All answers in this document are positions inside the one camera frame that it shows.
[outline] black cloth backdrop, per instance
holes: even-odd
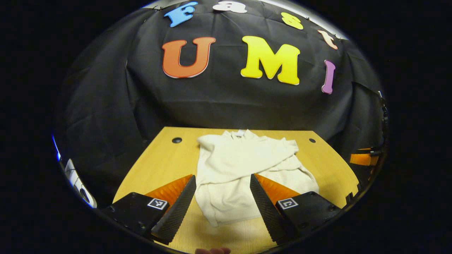
[[[375,94],[382,88],[351,41],[335,38],[339,49],[334,50],[317,32],[326,31],[322,27],[251,0],[239,1],[245,14],[218,12],[212,9],[217,1],[198,0],[193,17],[171,28],[164,15],[188,2],[138,9],[96,38],[68,70],[56,108],[55,140],[63,162],[73,160],[99,207],[111,204],[129,169],[164,126],[313,130],[346,161],[355,149],[382,143]],[[298,17],[304,28],[285,24],[281,12]],[[297,47],[300,84],[265,74],[242,77],[248,52],[244,36],[265,39],[273,52],[283,44]],[[180,64],[188,66],[195,61],[192,41],[198,37],[216,39],[207,69],[193,78],[168,77],[162,45],[186,40]],[[336,66],[332,94],[321,92],[324,60]]]

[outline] finger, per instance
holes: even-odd
[[[229,248],[221,248],[221,249],[224,251],[225,254],[231,253],[231,249],[229,249]]]
[[[196,249],[195,254],[212,254],[212,252],[210,252],[206,249]]]
[[[212,254],[225,254],[225,252],[222,249],[217,249],[217,248],[210,249],[210,252]]]

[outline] foam letter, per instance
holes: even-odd
[[[338,46],[333,44],[333,40],[334,40],[333,37],[331,37],[325,31],[322,31],[322,30],[317,30],[317,31],[323,35],[323,39],[325,40],[326,44],[328,44],[328,46],[332,47],[335,50],[338,49]]]
[[[177,40],[163,44],[163,72],[175,79],[192,78],[201,74],[209,63],[210,44],[215,42],[212,37],[200,37],[193,40],[193,44],[198,46],[196,60],[190,66],[179,64],[180,51],[182,46],[187,44],[185,40]]]
[[[282,12],[281,15],[284,23],[288,24],[291,27],[295,27],[296,29],[299,30],[303,29],[303,25],[301,24],[301,21],[297,17],[292,16],[289,13],[285,12]]]
[[[248,59],[246,67],[240,71],[243,77],[259,79],[262,71],[259,70],[259,61],[264,67],[265,74],[272,79],[279,67],[281,73],[278,80],[283,83],[298,85],[300,80],[297,77],[297,60],[300,50],[292,45],[282,45],[276,54],[273,53],[267,42],[256,36],[245,36],[242,38],[248,44]]]
[[[175,27],[179,25],[180,23],[187,21],[193,17],[193,15],[186,13],[193,13],[195,11],[195,8],[192,7],[192,5],[197,5],[197,2],[189,2],[186,5],[182,5],[177,9],[174,9],[167,14],[164,15],[164,17],[169,17],[172,21],[170,27]]]
[[[242,3],[237,3],[233,1],[222,1],[218,2],[217,5],[213,6],[213,9],[215,10],[230,10],[232,12],[237,13],[245,13],[247,10],[245,10],[245,5]]]
[[[325,75],[325,83],[322,86],[322,92],[326,94],[332,94],[333,93],[333,75],[334,70],[336,70],[336,66],[328,61],[325,60],[326,65],[326,75]]]

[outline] wooden table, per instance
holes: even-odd
[[[207,134],[221,135],[225,129],[165,127],[138,158],[122,181],[113,202],[137,192],[146,194],[162,185],[184,177],[196,175],[199,144],[196,139]],[[295,140],[299,152],[296,156],[314,175],[320,195],[342,208],[345,197],[358,192],[356,178],[347,163],[317,134],[312,131],[250,130],[258,136]],[[180,143],[173,143],[181,137]],[[195,197],[174,240],[172,249],[193,253],[196,248],[228,247],[232,253],[257,253],[276,246],[272,242],[263,219],[241,221],[220,227],[210,226],[202,214]]]

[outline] white cloth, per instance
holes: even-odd
[[[259,137],[246,130],[205,135],[197,141],[195,198],[213,227],[261,216],[250,190],[253,173],[300,194],[319,192],[314,176],[295,156],[295,140]]]

